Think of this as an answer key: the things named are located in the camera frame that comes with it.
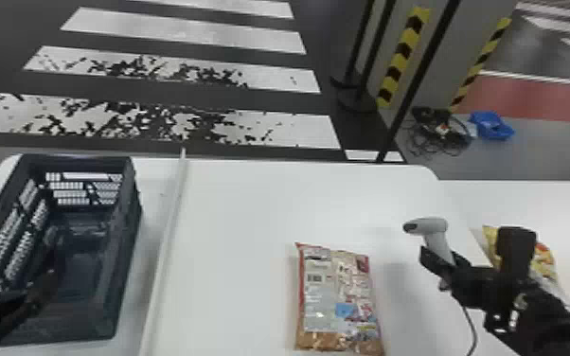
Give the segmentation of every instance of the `hazard stripe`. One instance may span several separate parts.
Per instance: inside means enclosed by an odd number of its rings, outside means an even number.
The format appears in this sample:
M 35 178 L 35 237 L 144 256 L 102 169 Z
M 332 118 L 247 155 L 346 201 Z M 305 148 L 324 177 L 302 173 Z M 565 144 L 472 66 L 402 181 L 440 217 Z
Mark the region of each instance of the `hazard stripe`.
M 479 58 L 475 61 L 475 64 L 472 65 L 469 73 L 466 75 L 466 78 L 462 82 L 462 86 L 455 94 L 455 98 L 451 102 L 451 106 L 449 107 L 449 111 L 454 113 L 457 111 L 459 104 L 464 100 L 467 94 L 469 94 L 469 90 L 471 89 L 471 85 L 477 79 L 479 72 L 481 72 L 482 68 L 484 68 L 484 64 L 486 61 L 489 60 L 490 55 L 492 52 L 497 48 L 497 45 L 504 37 L 504 33 L 506 33 L 506 29 L 510 25 L 511 20 L 507 17 L 501 19 L 497 24 L 497 28 L 493 32 L 492 36 L 490 36 L 489 41 L 484 45 L 482 51 L 479 53 Z
M 383 78 L 383 84 L 378 92 L 379 108 L 391 106 L 391 99 L 398 90 L 402 73 L 409 66 L 411 56 L 419 44 L 419 36 L 424 26 L 429 22 L 430 9 L 414 7 L 409 13 L 404 32 L 400 37 L 396 52 L 391 59 L 389 68 Z

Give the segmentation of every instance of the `tangled wires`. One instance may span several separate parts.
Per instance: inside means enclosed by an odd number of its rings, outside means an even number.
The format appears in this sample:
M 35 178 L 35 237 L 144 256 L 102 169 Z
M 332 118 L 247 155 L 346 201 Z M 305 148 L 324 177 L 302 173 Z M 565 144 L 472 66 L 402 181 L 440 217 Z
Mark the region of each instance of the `tangled wires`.
M 411 113 L 415 120 L 403 129 L 407 131 L 406 149 L 414 156 L 431 159 L 444 153 L 457 157 L 471 144 L 469 129 L 447 110 L 415 107 Z

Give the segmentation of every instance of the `red floor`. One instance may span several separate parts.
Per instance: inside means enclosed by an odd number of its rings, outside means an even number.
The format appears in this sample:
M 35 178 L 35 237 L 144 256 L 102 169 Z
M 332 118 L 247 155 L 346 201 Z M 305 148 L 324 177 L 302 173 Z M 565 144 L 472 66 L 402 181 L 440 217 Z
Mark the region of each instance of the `red floor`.
M 457 112 L 478 110 L 505 117 L 570 121 L 570 84 L 480 76 Z

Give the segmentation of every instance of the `packaged food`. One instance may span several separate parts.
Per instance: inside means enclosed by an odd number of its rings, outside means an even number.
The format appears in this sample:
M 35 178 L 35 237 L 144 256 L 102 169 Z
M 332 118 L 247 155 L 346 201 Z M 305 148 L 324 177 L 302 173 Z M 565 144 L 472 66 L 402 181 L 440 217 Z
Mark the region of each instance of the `packaged food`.
M 502 258 L 497 255 L 497 236 L 499 228 L 484 225 L 482 227 L 484 239 L 486 239 L 486 247 L 484 253 L 490 259 L 493 267 L 499 269 Z M 535 255 L 530 261 L 530 278 L 539 283 L 540 287 L 546 292 L 555 295 L 563 302 L 565 308 L 570 312 L 570 298 L 567 296 L 561 284 L 559 276 L 557 276 L 557 266 L 554 256 L 550 249 L 541 242 L 537 241 L 535 246 Z
M 299 301 L 296 348 L 352 349 L 384 355 L 373 304 L 369 258 L 297 243 Z

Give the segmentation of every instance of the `metal pole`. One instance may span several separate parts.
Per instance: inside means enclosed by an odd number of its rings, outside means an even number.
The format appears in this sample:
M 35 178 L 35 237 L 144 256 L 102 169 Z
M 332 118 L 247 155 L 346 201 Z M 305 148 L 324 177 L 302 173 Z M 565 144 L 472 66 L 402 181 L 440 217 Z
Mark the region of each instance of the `metal pole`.
M 365 38 L 366 25 L 369 23 L 369 17 L 371 17 L 371 12 L 373 11 L 373 3 L 376 0 L 369 0 L 366 4 L 365 12 L 363 12 L 363 18 L 360 20 L 360 27 L 358 27 L 358 33 L 356 34 L 356 42 L 351 49 L 351 56 L 349 57 L 349 62 L 347 63 L 347 71 L 345 71 L 345 82 L 351 78 L 353 74 L 353 69 L 356 67 L 356 61 L 358 60 L 358 54 L 360 54 L 360 48 L 363 46 L 363 39 Z
M 413 103 L 413 99 L 416 98 L 418 89 L 422 85 L 424 77 L 426 76 L 426 71 L 429 69 L 433 58 L 436 56 L 437 49 L 444 39 L 446 30 L 449 28 L 449 25 L 451 24 L 453 17 L 457 12 L 457 8 L 459 8 L 460 2 L 461 0 L 450 0 L 442 12 L 442 16 L 437 23 L 436 32 L 434 33 L 433 38 L 431 39 L 431 42 L 429 43 L 429 46 L 426 48 L 426 52 L 424 53 L 424 58 L 422 58 L 422 62 L 419 64 L 416 75 L 413 77 L 413 80 L 411 80 L 409 89 L 406 91 L 406 95 L 402 100 L 400 109 L 398 109 L 398 113 L 396 114 L 396 117 L 391 123 L 391 127 L 386 133 L 386 138 L 384 139 L 382 148 L 378 152 L 376 163 L 384 162 L 384 157 L 389 151 L 389 146 L 391 146 L 391 143 L 395 140 L 396 134 L 398 134 L 398 130 L 400 129 L 400 125 L 404 121 L 406 114 L 409 112 L 409 107 Z
M 384 33 L 386 32 L 386 26 L 389 24 L 389 18 L 391 18 L 391 12 L 395 6 L 396 0 L 386 0 L 386 3 L 384 3 L 383 14 L 380 17 L 380 22 L 378 23 L 376 34 L 374 35 L 373 42 L 369 48 L 369 55 L 366 57 L 365 69 L 363 69 L 360 85 L 356 91 L 356 101 L 360 100 L 365 94 L 366 83 L 369 81 L 369 76 L 371 76 L 373 63 L 376 61 L 376 55 L 378 54 L 380 43 L 383 41 Z

